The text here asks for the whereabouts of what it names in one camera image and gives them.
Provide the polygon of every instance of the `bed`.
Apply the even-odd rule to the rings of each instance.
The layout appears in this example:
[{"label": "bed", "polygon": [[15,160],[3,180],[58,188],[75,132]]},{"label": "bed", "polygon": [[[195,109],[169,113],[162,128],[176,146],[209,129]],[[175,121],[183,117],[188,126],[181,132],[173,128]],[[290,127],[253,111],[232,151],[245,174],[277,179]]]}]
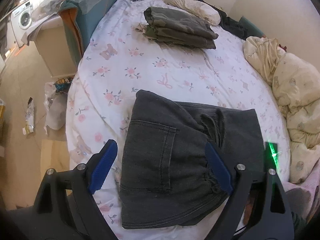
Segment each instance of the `bed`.
[{"label": "bed", "polygon": [[116,236],[202,240],[225,202],[191,227],[125,230],[121,226],[121,158],[136,92],[144,89],[175,101],[254,108],[263,139],[278,143],[278,174],[282,181],[289,179],[289,136],[270,87],[244,58],[244,41],[219,26],[212,27],[219,34],[216,50],[149,41],[136,30],[139,23],[146,24],[143,11],[149,6],[177,9],[160,0],[118,0],[91,37],[68,94],[70,168],[86,163],[108,139],[114,139],[118,157],[94,198]]}]

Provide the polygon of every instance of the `pink bow print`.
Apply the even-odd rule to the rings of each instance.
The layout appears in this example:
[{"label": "pink bow print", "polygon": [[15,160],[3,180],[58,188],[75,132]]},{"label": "pink bow print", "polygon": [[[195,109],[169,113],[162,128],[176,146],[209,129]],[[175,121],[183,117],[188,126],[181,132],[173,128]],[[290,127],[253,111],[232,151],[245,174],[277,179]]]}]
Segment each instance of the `pink bow print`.
[{"label": "pink bow print", "polygon": [[164,76],[162,75],[162,81],[157,80],[157,83],[160,85],[164,85],[166,88],[172,89],[172,85],[168,84],[168,76],[167,73],[164,74]]}]

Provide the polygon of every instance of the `pillow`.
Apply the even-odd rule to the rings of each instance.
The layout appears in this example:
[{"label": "pillow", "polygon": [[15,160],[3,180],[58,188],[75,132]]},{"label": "pillow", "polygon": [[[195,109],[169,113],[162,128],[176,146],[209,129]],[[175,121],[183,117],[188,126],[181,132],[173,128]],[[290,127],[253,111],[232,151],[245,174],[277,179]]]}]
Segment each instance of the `pillow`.
[{"label": "pillow", "polygon": [[221,18],[219,13],[210,5],[195,0],[164,0],[165,3],[186,10],[199,18],[208,21],[211,25],[219,25]]}]

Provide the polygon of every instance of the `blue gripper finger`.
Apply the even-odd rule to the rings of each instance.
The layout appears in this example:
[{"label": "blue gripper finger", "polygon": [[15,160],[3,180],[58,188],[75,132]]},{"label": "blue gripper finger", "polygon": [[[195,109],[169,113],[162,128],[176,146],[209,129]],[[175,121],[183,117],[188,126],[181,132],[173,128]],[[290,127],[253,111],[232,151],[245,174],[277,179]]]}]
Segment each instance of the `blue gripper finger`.
[{"label": "blue gripper finger", "polygon": [[219,153],[215,150],[210,142],[207,142],[205,145],[204,153],[221,189],[226,191],[230,196],[233,192],[232,176],[228,168],[223,163]]},{"label": "blue gripper finger", "polygon": [[96,190],[101,189],[110,169],[115,161],[118,153],[118,145],[113,140],[108,140],[106,144],[110,144],[100,161],[91,174],[89,192],[93,195]]}]

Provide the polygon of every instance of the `green light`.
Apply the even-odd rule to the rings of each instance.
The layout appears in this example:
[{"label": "green light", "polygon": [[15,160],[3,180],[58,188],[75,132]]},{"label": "green light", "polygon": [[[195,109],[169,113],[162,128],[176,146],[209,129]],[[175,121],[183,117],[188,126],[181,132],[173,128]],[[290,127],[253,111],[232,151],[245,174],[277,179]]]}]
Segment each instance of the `green light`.
[{"label": "green light", "polygon": [[270,150],[272,153],[272,158],[275,161],[276,168],[278,169],[278,157],[277,157],[278,153],[276,153],[275,148],[273,147],[272,143],[269,143],[269,147],[270,147]]}]

